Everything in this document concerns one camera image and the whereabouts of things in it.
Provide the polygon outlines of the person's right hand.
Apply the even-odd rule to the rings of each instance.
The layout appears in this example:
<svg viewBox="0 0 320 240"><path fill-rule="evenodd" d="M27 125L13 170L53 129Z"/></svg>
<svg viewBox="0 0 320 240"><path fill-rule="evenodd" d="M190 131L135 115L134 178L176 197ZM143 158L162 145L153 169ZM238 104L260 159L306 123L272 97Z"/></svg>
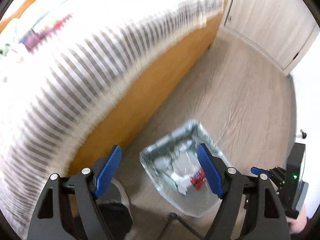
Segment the person's right hand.
<svg viewBox="0 0 320 240"><path fill-rule="evenodd" d="M286 217L286 221L289 226L289 233L291 235L301 233L307 225L308 218L306 216L306 207L303 204L300 213L296 219Z"/></svg>

